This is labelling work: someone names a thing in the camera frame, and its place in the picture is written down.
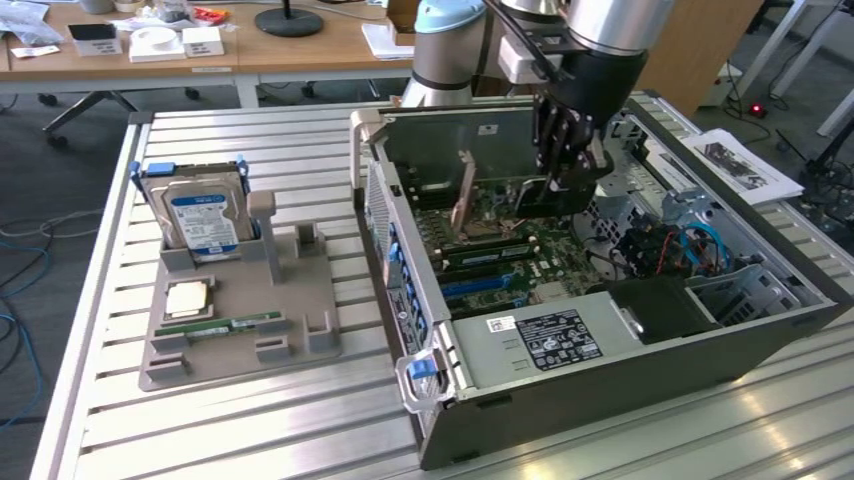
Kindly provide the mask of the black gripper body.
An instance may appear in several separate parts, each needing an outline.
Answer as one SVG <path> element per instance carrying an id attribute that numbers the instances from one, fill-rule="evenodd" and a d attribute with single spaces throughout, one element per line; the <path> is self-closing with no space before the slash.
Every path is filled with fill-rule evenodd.
<path id="1" fill-rule="evenodd" d="M 625 105 L 648 59 L 648 51 L 630 56 L 596 50 L 569 53 L 561 62 L 560 81 L 545 89 L 547 109 L 590 116 L 594 127 L 602 128 Z"/>

